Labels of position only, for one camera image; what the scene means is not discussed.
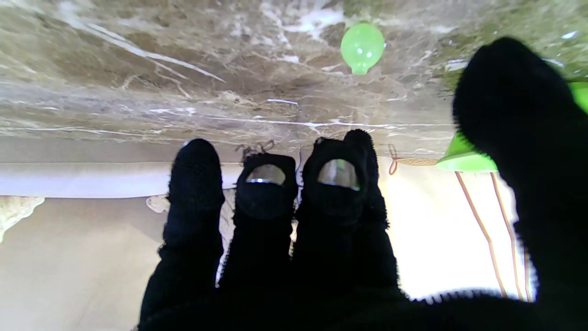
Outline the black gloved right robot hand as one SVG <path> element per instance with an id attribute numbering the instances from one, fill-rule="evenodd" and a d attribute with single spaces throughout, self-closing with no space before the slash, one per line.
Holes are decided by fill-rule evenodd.
<path id="1" fill-rule="evenodd" d="M 464 290 L 410 300 L 398 285 L 371 136 L 319 138 L 303 167 L 252 153 L 235 192 L 222 277 L 218 154 L 188 141 L 171 167 L 160 262 L 139 331 L 585 331 L 587 114 L 566 79 L 508 36 L 477 50 L 453 100 L 458 132 L 513 190 L 536 299 Z"/>

